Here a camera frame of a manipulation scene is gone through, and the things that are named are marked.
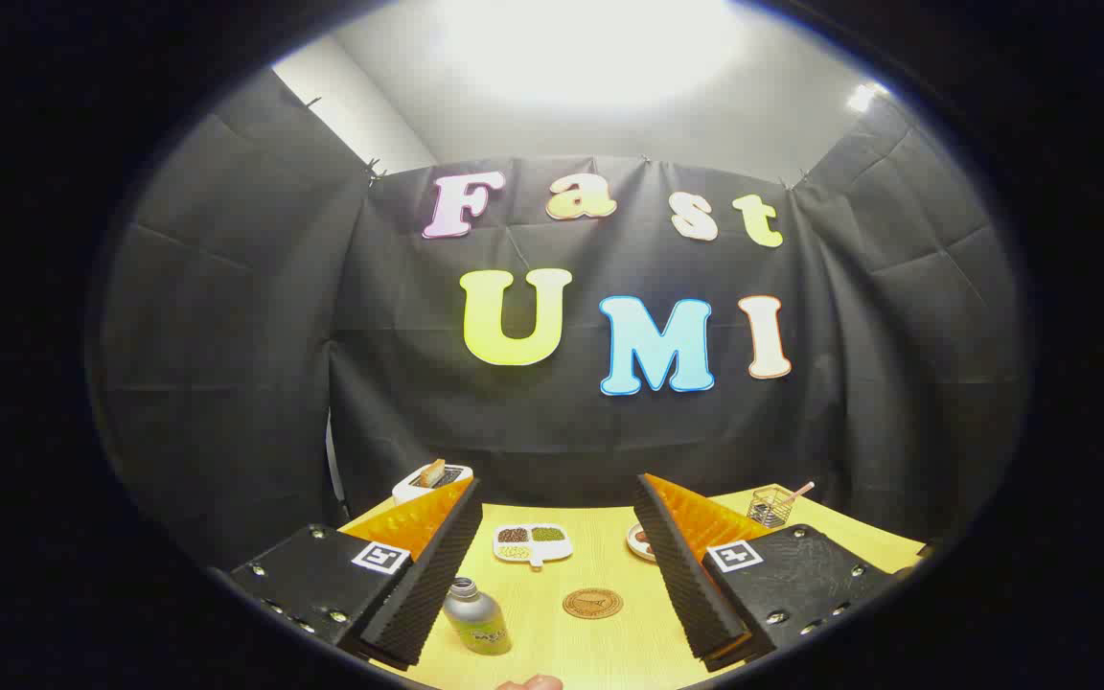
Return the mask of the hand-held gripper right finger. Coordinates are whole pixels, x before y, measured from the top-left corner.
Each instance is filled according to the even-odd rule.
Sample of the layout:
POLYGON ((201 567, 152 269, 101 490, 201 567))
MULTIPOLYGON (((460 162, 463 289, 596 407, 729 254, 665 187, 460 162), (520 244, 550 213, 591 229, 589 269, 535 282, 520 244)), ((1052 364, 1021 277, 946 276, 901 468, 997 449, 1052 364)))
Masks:
POLYGON ((911 575, 809 524, 771 530, 652 474, 636 477, 634 511, 689 650, 709 671, 820 637, 911 575))

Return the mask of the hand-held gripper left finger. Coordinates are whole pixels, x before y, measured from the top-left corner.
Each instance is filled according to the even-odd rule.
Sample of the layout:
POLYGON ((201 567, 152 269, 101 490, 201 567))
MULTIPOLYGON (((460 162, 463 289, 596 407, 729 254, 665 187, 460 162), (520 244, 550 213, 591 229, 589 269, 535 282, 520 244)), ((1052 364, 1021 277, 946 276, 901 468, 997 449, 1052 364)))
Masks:
POLYGON ((346 530, 308 524, 226 580, 298 636, 406 671, 481 524, 477 488, 457 480, 346 530))

